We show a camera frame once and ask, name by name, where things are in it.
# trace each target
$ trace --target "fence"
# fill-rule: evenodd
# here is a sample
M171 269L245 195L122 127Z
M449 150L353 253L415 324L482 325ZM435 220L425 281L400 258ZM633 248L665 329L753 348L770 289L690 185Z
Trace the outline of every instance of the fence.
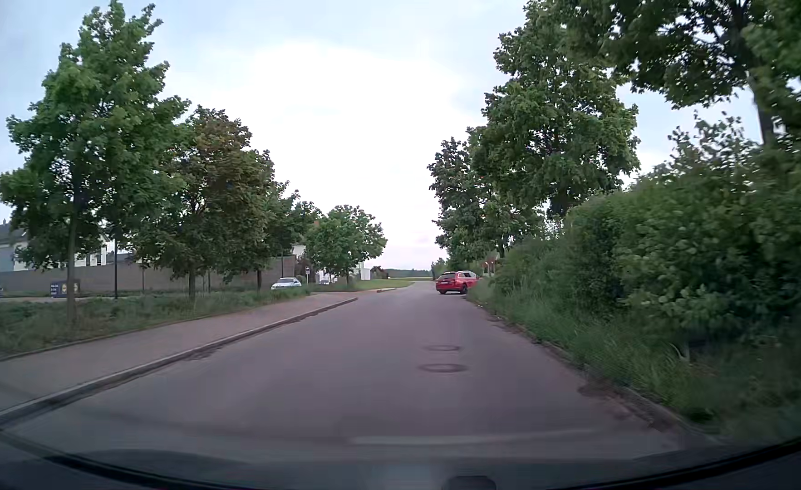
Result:
M297 262L295 256L277 257L269 268L261 273L262 287L268 288L282 276L294 275L294 266ZM168 269L145 269L137 263L119 262L119 290L186 290L188 277L171 279ZM76 268L76 277L79 279L80 291L84 293L106 293L113 291L113 264L96 265ZM63 281L68 278L65 269L41 270L14 270L0 272L0 284L4 290L10 292L49 292L52 281ZM197 287L199 289L222 289L224 287L252 287L257 285L256 272L237 275L229 284L224 284L220 274L199 276Z

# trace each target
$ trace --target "windshield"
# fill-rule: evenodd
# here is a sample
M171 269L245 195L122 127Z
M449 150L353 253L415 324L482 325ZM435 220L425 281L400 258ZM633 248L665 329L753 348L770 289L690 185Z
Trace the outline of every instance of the windshield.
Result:
M801 0L0 1L1 487L798 441Z

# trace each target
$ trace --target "blue sign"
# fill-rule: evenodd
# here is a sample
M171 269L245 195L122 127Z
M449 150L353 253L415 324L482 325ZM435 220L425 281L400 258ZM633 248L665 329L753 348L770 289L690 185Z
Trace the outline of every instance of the blue sign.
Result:
M74 279L74 294L79 293L79 279ZM52 281L49 284L49 295L52 297L68 297L68 281Z

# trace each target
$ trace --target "distant treeline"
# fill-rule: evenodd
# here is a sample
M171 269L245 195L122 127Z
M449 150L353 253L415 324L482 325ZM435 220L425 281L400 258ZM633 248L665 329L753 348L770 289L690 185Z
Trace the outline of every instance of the distant treeline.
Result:
M430 277L429 269L386 269L389 277Z

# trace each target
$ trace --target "sky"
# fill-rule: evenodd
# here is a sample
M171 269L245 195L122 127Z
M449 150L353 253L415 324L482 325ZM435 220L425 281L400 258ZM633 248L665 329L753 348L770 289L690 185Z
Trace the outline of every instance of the sky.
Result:
M0 2L0 173L20 167L5 118L28 117L40 82L74 43L97 0ZM167 95L242 119L253 147L270 150L276 178L323 211L361 206L382 223L383 255L365 265L429 269L446 256L434 244L438 202L427 166L450 137L483 124L484 93L503 83L492 53L522 25L522 0L369 0L294 3L156 0L164 24L151 60L168 61ZM129 16L145 2L124 2ZM637 154L646 172L671 152L667 136L742 117L759 139L747 93L727 104L676 111L657 93L619 89L639 106ZM10 208L0 203L0 223Z

